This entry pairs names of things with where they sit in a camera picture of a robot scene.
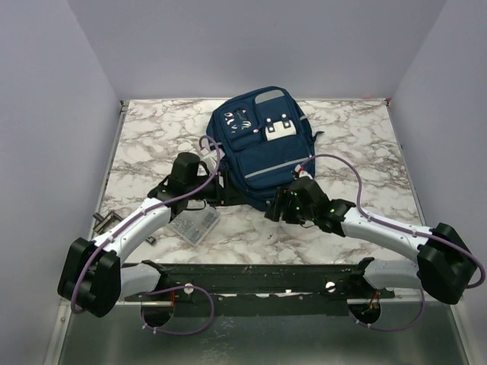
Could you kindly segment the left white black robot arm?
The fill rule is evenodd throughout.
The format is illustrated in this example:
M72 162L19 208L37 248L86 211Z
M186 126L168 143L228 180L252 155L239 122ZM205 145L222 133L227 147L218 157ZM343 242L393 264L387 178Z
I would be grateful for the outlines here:
M225 205L232 188L218 177L224 156L221 148L204 157L178 154L170 174L127 218L92 240L79 237L70 245L57 292L69 300L73 313L103 317L121 297L144 292L161 300L167 295L169 283L156 268L143 265L130 273L123 263L150 235L185 211L189 201Z

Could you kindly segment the navy blue student backpack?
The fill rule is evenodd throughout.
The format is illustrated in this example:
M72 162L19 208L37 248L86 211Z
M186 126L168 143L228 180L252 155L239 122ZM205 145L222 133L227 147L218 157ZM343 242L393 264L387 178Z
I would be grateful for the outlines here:
M293 181L295 167L315 155L314 132L298 102L276 86L225 101L213 112L206 134L223 151L220 171L244 203L265 211L279 187Z

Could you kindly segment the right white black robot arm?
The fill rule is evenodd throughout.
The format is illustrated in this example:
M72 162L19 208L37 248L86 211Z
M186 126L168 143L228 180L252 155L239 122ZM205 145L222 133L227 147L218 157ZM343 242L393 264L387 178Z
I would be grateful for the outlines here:
M325 233L365 240L400 254L400 260L361 261L362 272L350 279L352 293L360 298L376 289L410 288L454 305L476 271L471 252L452 226L419 227L364 214L353 202L328 198L309 177L279 188L265 217L288 224L311 222Z

